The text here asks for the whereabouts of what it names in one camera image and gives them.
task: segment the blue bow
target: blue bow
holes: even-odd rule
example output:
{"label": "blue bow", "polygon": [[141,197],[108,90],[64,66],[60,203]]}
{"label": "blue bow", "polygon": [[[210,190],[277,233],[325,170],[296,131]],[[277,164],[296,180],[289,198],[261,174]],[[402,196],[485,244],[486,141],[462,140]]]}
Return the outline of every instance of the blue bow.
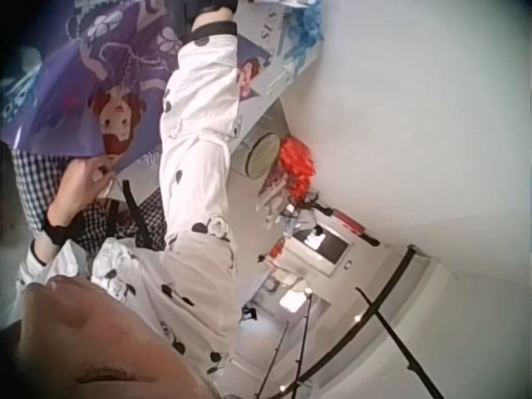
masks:
{"label": "blue bow", "polygon": [[312,6],[295,8],[288,21],[288,37],[293,48],[284,55],[284,59],[298,60],[295,74],[305,65],[308,52],[325,40],[322,34],[322,0]]}

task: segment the black sleeve cuff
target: black sleeve cuff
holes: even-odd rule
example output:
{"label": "black sleeve cuff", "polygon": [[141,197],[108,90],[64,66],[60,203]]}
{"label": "black sleeve cuff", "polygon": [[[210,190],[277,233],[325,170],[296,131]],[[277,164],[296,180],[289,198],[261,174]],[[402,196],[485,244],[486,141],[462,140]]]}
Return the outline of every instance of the black sleeve cuff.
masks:
{"label": "black sleeve cuff", "polygon": [[35,248],[33,247],[35,247],[35,240],[33,240],[30,244],[30,251],[32,253],[33,258],[35,258],[35,260],[44,268],[47,264],[45,264],[39,259],[39,257],[35,254]]}
{"label": "black sleeve cuff", "polygon": [[193,31],[185,40],[185,44],[195,42],[204,37],[214,35],[232,35],[237,36],[236,22],[233,21],[219,21],[209,23]]}

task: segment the checkered fabric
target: checkered fabric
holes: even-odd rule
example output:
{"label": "checkered fabric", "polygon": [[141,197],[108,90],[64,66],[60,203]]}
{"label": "checkered fabric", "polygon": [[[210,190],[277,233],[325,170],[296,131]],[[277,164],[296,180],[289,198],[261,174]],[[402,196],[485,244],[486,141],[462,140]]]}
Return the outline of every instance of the checkered fabric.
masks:
{"label": "checkered fabric", "polygon": [[[73,158],[12,150],[12,159],[22,208],[30,231],[33,235],[37,235],[41,231],[42,220],[48,205],[53,201],[59,189],[61,177]],[[150,231],[154,250],[164,249],[166,222],[160,190],[154,192],[140,204],[139,210]],[[85,228],[77,243],[87,251],[88,258],[93,259],[106,240],[106,207],[98,201],[93,202],[83,210],[83,219]],[[118,239],[135,237],[137,246],[142,246],[143,244],[138,228],[132,218],[117,222],[116,237]]]}

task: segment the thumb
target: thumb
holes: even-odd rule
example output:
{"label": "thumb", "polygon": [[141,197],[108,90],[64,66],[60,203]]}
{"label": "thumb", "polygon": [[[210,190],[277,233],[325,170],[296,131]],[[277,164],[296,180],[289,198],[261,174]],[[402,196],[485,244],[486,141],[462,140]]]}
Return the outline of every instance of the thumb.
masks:
{"label": "thumb", "polygon": [[109,182],[116,178],[116,173],[111,171],[103,175],[101,179],[94,182],[94,185],[92,187],[92,195],[93,197],[97,197],[103,190],[107,188],[109,185]]}

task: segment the black handrail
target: black handrail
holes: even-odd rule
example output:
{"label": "black handrail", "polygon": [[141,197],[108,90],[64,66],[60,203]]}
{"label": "black handrail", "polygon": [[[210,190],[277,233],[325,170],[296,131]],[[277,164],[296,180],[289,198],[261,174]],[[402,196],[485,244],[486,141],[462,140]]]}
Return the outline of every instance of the black handrail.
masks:
{"label": "black handrail", "polygon": [[[367,304],[372,306],[372,301],[370,298],[367,297],[367,295],[359,288],[355,288],[366,300]],[[427,391],[431,394],[431,396],[434,399],[444,399],[443,395],[441,395],[441,392],[438,390],[436,385],[434,385],[434,382],[429,378],[428,374],[423,370],[423,367],[421,364],[416,360],[414,355],[408,350],[404,342],[399,338],[399,336],[396,334],[395,331],[393,331],[392,326],[386,321],[386,319],[381,315],[380,312],[376,312],[375,316],[379,319],[379,322],[381,322],[384,329],[387,331],[388,334],[390,334],[390,337],[392,338],[393,342],[397,345],[403,356],[406,358],[406,361],[408,362],[408,370],[413,371],[421,380],[421,383],[425,386]]]}
{"label": "black handrail", "polygon": [[310,367],[299,379],[296,379],[293,381],[284,391],[278,392],[269,399],[280,399],[281,397],[285,397],[290,392],[292,392],[296,386],[306,382],[309,378],[311,378],[314,374],[319,372],[326,364],[328,364],[333,357],[335,357],[342,349],[346,347],[356,336],[357,334],[362,330],[362,328],[369,322],[370,318],[377,312],[377,310],[382,306],[384,301],[388,298],[392,290],[395,288],[399,280],[401,279],[401,276],[405,273],[406,268],[408,268],[408,265],[414,258],[414,255],[416,255],[416,246],[409,245],[408,250],[403,256],[401,262],[399,263],[399,266],[397,266],[397,269],[395,272],[393,272],[393,275],[390,277],[390,279],[387,281],[386,285],[382,289],[382,291],[377,295],[377,299],[373,302],[373,305],[371,305],[369,308],[366,309],[366,312],[362,315],[360,322],[355,323],[351,329],[344,335],[340,341],[332,347],[332,349],[325,353],[317,362],[314,363],[312,367]]}
{"label": "black handrail", "polygon": [[275,348],[275,354],[272,357],[272,361],[269,363],[268,370],[266,371],[266,375],[264,376],[264,379],[263,379],[263,383],[260,385],[259,391],[255,393],[255,397],[257,399],[259,399],[260,396],[262,395],[264,387],[266,386],[266,382],[268,381],[268,378],[269,378],[269,373],[272,372],[273,365],[275,364],[275,360],[277,359],[277,355],[279,354],[279,349],[281,349],[281,345],[283,345],[284,336],[286,335],[286,332],[288,331],[289,324],[290,324],[289,322],[286,322],[286,324],[284,325],[283,335],[281,336],[281,339],[279,339],[278,346]]}
{"label": "black handrail", "polygon": [[[298,362],[298,370],[296,371],[296,380],[299,380],[299,376],[301,375],[301,368],[303,367],[303,355],[305,354],[305,343],[307,343],[307,333],[308,333],[308,320],[310,319],[310,308],[313,305],[313,295],[310,293],[308,295],[308,308],[307,308],[307,316],[305,316],[305,329],[303,330],[303,340],[301,341],[301,352],[299,353],[299,360]],[[296,386],[292,393],[292,399],[296,399],[296,395],[298,394],[298,388],[299,386]]]}

